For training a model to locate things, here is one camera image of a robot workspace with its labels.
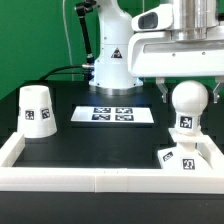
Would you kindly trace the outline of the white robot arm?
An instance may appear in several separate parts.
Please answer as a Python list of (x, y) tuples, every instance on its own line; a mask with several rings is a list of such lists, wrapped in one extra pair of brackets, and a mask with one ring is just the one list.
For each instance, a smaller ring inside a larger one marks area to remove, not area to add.
[(94, 62), (93, 91), (126, 95), (156, 80), (163, 95), (167, 78), (213, 76), (217, 96), (224, 87), (224, 15), (217, 0), (160, 0), (135, 17), (117, 0), (97, 0), (100, 54)]

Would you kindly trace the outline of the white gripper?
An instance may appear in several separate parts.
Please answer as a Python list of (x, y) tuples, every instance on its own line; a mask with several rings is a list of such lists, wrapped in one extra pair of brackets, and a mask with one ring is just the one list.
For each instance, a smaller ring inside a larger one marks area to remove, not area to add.
[(128, 70), (157, 77), (167, 102), (165, 77), (218, 76), (213, 102), (224, 87), (224, 21), (215, 3), (162, 3), (132, 19)]

